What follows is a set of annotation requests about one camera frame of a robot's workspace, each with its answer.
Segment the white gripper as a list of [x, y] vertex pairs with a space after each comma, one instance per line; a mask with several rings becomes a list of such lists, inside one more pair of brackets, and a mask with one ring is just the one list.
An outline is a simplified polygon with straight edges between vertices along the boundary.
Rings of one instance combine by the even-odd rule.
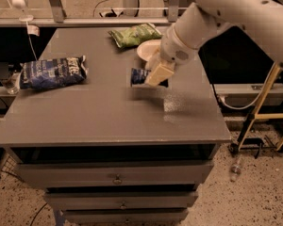
[[159, 48], [146, 62], [145, 69], [150, 73], [146, 76], [145, 83], [157, 86], [172, 77], [177, 65], [188, 63], [196, 55], [197, 47], [190, 47], [182, 41], [171, 25], [162, 36]]

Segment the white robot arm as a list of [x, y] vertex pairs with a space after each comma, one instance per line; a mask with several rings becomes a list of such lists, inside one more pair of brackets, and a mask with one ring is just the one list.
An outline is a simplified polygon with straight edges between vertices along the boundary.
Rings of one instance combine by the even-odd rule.
[[237, 26], [283, 68], [283, 5], [273, 0], [194, 0], [168, 27], [146, 63], [145, 83], [157, 86], [193, 59], [208, 40]]

